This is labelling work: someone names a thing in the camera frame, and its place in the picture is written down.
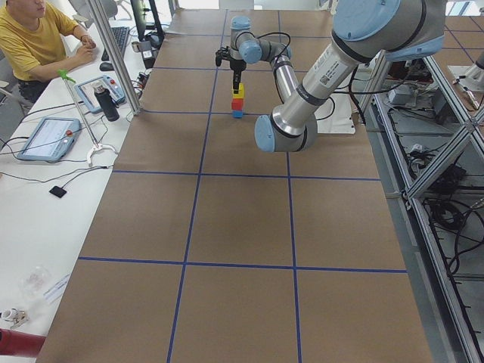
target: toy block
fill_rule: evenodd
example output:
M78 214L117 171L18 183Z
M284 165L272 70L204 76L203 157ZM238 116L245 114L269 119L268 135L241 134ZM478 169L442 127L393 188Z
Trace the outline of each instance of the toy block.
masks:
M239 83L239 93L235 93L235 91L232 90L232 96L233 98L245 98L245 88L243 83Z
M232 100L232 110L240 110L244 108L244 100L243 98L234 98Z
M232 116L236 119L241 119L243 115L244 115L244 112L242 112L241 110L232 111Z

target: blue block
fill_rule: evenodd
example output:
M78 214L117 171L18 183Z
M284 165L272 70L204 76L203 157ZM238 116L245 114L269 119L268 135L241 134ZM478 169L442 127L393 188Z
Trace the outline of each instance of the blue block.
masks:
M232 111L232 116L235 117L236 119L241 119L243 115L244 115L243 111L239 111L239 110Z

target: tablet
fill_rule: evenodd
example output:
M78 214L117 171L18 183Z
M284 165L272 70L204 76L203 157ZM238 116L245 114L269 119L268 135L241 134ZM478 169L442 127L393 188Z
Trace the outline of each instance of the tablet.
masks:
M44 117L40 120L24 148L17 154L20 160L58 161L73 146L81 130L78 119Z
M126 96L124 91L114 79L106 75L99 76L98 78L94 78L74 86L77 94L80 96L81 100L84 102L90 112L101 112L101 106L99 105L99 102L94 95L94 89L92 88L94 82L101 82L104 88L109 89L111 97L116 103L121 104L125 101Z

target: white desk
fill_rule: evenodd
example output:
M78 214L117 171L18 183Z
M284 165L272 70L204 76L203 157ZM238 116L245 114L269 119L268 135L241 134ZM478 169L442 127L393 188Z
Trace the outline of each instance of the white desk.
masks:
M111 25L131 26L132 23L117 21ZM114 72L102 73L98 69L104 46L95 26L90 28L89 33L98 44L96 59L91 64L71 71L69 76L77 82L86 81L101 74L117 79ZM136 79L138 73L144 71L144 65L141 55L136 54L131 48L132 40L134 39L129 40L124 59L131 79ZM32 111L72 103L65 87L64 81L54 79ZM34 113L19 125L12 137L29 136L39 120L47 115L80 119L74 106ZM101 115L102 113L96 115L89 113L86 118L92 123ZM127 103L120 106L119 115L120 118L113 123L104 118L108 131L102 141L113 145L118 151L129 128L128 119L132 118L131 109ZM106 129L100 121L97 121L92 126L92 130L99 139ZM16 140L9 145L14 150L20 150L23 143L24 140ZM63 159L85 160L91 147L92 141L87 131L82 130L73 148ZM5 147L2 154L8 151ZM110 166L115 159L116 155L112 151L103 150L94 154L92 163L93 166ZM88 168L87 162L33 163L16 160L11 155L0 155L0 171L22 178L46 180L79 168ZM51 305L44 301L42 295L36 299L26 299L20 292L18 282L29 275L37 265L42 265L51 274L49 282L41 289L44 292L73 270L110 174L110 169L102 169L81 175L66 186L67 194L62 199L56 198L48 191L55 185L63 185L74 175L45 184L23 181L5 175L0 178L0 250L2 251L0 310L25 309L30 316L30 320L17 331L47 334L60 299ZM8 329L10 326L8 322L0 321L1 328ZM0 363L32 361L35 359L0 356Z

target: label sticker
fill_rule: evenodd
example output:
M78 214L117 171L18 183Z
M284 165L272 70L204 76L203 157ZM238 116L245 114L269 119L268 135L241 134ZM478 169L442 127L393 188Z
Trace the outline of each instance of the label sticker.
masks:
M52 304L56 299L62 296L62 294L66 290L67 283L69 282L69 278L70 278L70 274L65 275L53 287L51 287L50 289L44 292L44 299L47 301L49 305Z
M312 66L313 76L326 88L330 88L347 69L348 64L340 60L333 47L328 47Z

